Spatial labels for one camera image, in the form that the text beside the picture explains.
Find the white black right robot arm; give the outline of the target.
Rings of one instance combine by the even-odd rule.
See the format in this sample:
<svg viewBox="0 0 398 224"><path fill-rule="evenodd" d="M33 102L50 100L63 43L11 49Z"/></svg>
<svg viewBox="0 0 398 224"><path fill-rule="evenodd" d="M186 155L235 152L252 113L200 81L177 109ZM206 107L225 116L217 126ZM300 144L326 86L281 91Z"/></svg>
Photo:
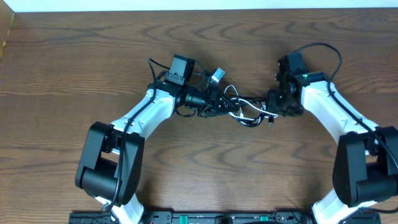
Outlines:
<svg viewBox="0 0 398 224"><path fill-rule="evenodd" d="M397 195L397 129L365 118L323 72L279 72L267 108L293 116L311 112L337 143L333 188L311 207L313 223L345 223Z"/></svg>

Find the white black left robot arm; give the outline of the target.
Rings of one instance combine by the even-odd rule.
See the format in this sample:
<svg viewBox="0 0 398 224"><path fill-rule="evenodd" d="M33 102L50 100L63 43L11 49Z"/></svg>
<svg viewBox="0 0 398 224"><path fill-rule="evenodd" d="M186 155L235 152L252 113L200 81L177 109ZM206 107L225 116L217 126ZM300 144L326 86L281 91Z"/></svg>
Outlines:
<svg viewBox="0 0 398 224"><path fill-rule="evenodd" d="M136 189L141 176L146 139L180 106L202 118L236 112L238 102L216 85L205 90L156 81L145 97L111 124L95 122L86 136L75 184L100 201L117 223L139 223L144 207Z"/></svg>

